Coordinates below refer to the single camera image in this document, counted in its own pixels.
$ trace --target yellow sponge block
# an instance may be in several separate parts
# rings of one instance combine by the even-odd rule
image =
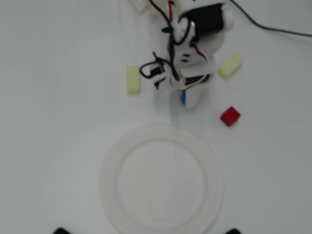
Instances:
[[[243,63],[243,57],[237,53],[232,54],[218,70],[219,76],[224,79],[229,78],[233,75]]]
[[[128,94],[141,93],[141,77],[138,66],[128,66],[127,89]]]

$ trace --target red block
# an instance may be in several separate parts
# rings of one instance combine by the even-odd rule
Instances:
[[[226,126],[231,127],[236,121],[238,121],[239,117],[240,113],[231,106],[226,112],[223,113],[220,119]]]

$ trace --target black wire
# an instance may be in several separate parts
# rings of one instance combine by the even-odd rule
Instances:
[[[142,75],[143,77],[145,77],[145,78],[147,78],[147,79],[151,79],[151,78],[154,77],[152,74],[146,75],[146,74],[143,72],[143,69],[144,69],[145,67],[150,66],[150,65],[154,65],[154,64],[159,64],[159,65],[163,68],[163,65],[166,63],[166,64],[169,65],[170,69],[172,70],[172,74],[173,74],[174,78],[175,78],[177,81],[180,80],[179,75],[178,75],[178,73],[176,72],[176,69],[175,69],[175,67],[173,66],[172,63],[170,63],[168,60],[165,60],[165,59],[163,59],[163,58],[158,57],[158,56],[155,54],[155,52],[153,52],[153,55],[154,55],[154,57],[155,57],[155,61],[153,61],[153,62],[148,62],[148,63],[146,63],[146,64],[144,64],[144,65],[142,65],[142,66],[140,67],[140,73],[141,73],[141,75]]]
[[[299,36],[303,36],[303,37],[309,37],[312,38],[312,34],[306,34],[306,33],[299,33],[299,32],[293,32],[293,31],[288,31],[288,30],[283,30],[283,29],[278,29],[278,28],[271,28],[271,27],[267,27],[267,26],[263,26],[259,23],[257,23],[256,21],[254,21],[253,18],[251,18],[251,16],[243,9],[241,8],[240,5],[238,5],[234,0],[229,0],[231,3],[233,3],[242,13],[244,13],[244,15],[256,26],[258,26],[259,28],[265,29],[265,30],[269,30],[269,31],[275,31],[275,32],[281,32],[281,33],[288,33],[288,34],[294,34],[294,35],[299,35]]]
[[[167,22],[167,25],[168,25],[168,28],[169,28],[169,33],[170,33],[170,36],[171,36],[172,39],[173,39],[174,45],[181,45],[181,44],[183,44],[183,43],[185,42],[185,40],[186,40],[186,38],[187,38],[189,32],[190,32],[191,20],[190,20],[189,18],[187,18],[187,20],[188,20],[188,25],[187,25],[186,32],[185,32],[185,34],[184,34],[184,36],[183,36],[183,38],[182,38],[181,41],[176,41],[175,36],[174,36],[174,29],[173,29],[173,27],[172,27],[172,25],[171,25],[171,23],[170,23],[170,20],[169,20],[168,17],[166,16],[166,14],[160,9],[159,6],[157,6],[157,5],[153,2],[153,0],[149,0],[149,1],[150,1],[151,5],[163,16],[163,18],[164,18],[165,21]]]

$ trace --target white table surface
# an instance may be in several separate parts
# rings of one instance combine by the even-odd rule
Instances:
[[[312,33],[310,0],[237,1],[264,24]],[[239,52],[243,68],[215,77],[187,112],[149,81],[127,96],[126,66],[164,52],[166,37],[126,0],[0,1],[0,233],[116,234],[98,193],[105,153],[155,123],[189,130],[220,159],[224,203],[210,234],[311,233],[312,39],[234,15],[216,60]],[[242,117],[229,129],[219,116],[230,106]]]

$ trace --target black object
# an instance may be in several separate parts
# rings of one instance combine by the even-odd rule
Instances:
[[[185,85],[194,84],[194,83],[198,82],[202,78],[203,78],[203,76],[186,78]],[[210,78],[210,75],[207,75],[206,78],[201,83],[205,83],[206,81],[209,80],[209,78]]]
[[[238,5],[234,0],[230,0],[231,3],[233,3],[242,13],[244,13],[244,15],[257,27],[265,29],[265,30],[269,30],[269,31],[274,31],[274,32],[280,32],[280,33],[288,33],[288,34],[294,34],[294,35],[298,35],[298,36],[303,36],[303,37],[309,37],[312,38],[312,34],[306,34],[306,33],[298,33],[298,32],[293,32],[293,31],[288,31],[288,30],[284,30],[284,29],[278,29],[278,28],[271,28],[271,27],[267,27],[267,26],[263,26],[259,23],[257,23],[256,21],[254,21],[253,18],[251,18],[250,15],[248,15],[248,13],[241,8],[240,5]]]
[[[198,37],[217,33],[224,28],[222,4],[194,9],[183,14],[183,17],[195,23],[196,36]]]
[[[63,228],[58,228],[53,234],[70,234],[70,233]]]
[[[237,229],[232,229],[229,232],[227,232],[226,234],[241,234],[239,230]]]

